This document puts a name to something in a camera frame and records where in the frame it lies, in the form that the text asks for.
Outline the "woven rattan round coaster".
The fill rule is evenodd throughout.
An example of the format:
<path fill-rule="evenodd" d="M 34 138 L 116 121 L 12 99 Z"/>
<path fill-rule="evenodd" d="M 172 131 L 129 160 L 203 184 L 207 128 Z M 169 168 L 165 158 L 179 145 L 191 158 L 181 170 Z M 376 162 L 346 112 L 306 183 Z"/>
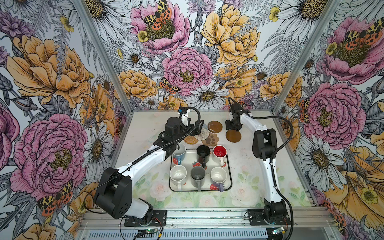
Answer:
<path fill-rule="evenodd" d="M 195 137 L 193 136 L 187 136 L 185 139 L 184 139 L 184 142 L 188 145 L 195 145 L 199 142 L 198 139 L 196 139 Z"/>

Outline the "plain brown round coaster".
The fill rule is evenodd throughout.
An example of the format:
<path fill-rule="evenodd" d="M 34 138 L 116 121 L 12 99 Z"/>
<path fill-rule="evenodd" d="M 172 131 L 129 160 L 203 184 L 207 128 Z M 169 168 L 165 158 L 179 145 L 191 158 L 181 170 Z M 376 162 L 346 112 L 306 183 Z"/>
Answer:
<path fill-rule="evenodd" d="M 237 143 L 241 140 L 242 135 L 239 131 L 236 130 L 228 130 L 226 132 L 226 138 L 231 143 Z"/>

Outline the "scratched brown round coaster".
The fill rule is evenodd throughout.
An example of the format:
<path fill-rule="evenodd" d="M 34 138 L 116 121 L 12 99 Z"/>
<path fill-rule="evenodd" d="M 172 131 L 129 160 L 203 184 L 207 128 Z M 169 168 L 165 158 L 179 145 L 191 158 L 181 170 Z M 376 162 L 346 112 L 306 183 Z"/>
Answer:
<path fill-rule="evenodd" d="M 223 125 L 219 121 L 211 121 L 208 123 L 208 130 L 211 133 L 220 133 L 223 130 Z"/>

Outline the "cork paw print coaster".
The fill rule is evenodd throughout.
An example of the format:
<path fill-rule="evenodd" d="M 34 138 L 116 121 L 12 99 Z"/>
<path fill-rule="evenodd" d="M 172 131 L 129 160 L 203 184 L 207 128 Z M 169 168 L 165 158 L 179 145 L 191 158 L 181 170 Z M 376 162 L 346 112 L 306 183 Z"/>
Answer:
<path fill-rule="evenodd" d="M 215 133 L 209 133 L 209 136 L 202 140 L 203 145 L 208 147 L 215 147 L 218 145 L 220 138 Z"/>

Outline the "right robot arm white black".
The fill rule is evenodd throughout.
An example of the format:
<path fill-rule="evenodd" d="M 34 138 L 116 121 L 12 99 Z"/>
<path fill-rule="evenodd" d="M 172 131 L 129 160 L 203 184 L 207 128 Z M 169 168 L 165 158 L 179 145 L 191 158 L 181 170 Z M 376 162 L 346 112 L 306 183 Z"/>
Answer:
<path fill-rule="evenodd" d="M 231 97 L 228 98 L 228 102 L 231 119 L 226 120 L 226 129 L 238 132 L 246 127 L 254 134 L 252 153 L 260 161 L 265 183 L 264 209 L 261 212 L 263 220 L 268 225 L 291 224 L 293 222 L 291 204 L 280 191 L 276 157 L 292 137 L 278 146 L 276 130 L 260 123 L 260 120 L 282 120 L 283 118 L 278 116 L 254 117 L 249 110 L 244 109 Z"/>

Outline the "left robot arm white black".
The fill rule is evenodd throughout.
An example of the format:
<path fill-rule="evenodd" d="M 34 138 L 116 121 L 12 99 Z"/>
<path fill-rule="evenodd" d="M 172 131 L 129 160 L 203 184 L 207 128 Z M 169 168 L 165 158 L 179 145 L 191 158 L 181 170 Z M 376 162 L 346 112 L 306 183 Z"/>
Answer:
<path fill-rule="evenodd" d="M 143 155 L 125 166 L 109 167 L 103 172 L 95 189 L 94 204 L 114 219 L 132 217 L 142 225 L 148 225 L 154 218 L 154 207 L 133 197 L 134 185 L 152 168 L 171 157 L 186 137 L 199 135 L 203 124 L 200 115 L 193 124 L 186 114 L 169 118 L 165 130 Z"/>

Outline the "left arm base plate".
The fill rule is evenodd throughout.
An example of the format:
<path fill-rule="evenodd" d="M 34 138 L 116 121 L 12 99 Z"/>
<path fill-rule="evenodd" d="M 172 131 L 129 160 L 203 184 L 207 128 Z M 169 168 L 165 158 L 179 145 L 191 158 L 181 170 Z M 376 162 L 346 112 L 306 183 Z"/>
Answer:
<path fill-rule="evenodd" d="M 128 216 L 125 218 L 125 227 L 164 227 L 167 222 L 167 210 L 149 210 L 141 219 Z"/>

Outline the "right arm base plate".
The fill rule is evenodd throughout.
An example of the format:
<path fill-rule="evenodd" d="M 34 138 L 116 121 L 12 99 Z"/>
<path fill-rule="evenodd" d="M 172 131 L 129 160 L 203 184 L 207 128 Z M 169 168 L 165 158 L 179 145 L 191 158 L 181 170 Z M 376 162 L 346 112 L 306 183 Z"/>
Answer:
<path fill-rule="evenodd" d="M 291 218 L 287 211 L 276 212 L 267 209 L 250 209 L 247 217 L 251 226 L 287 226 L 291 224 Z"/>

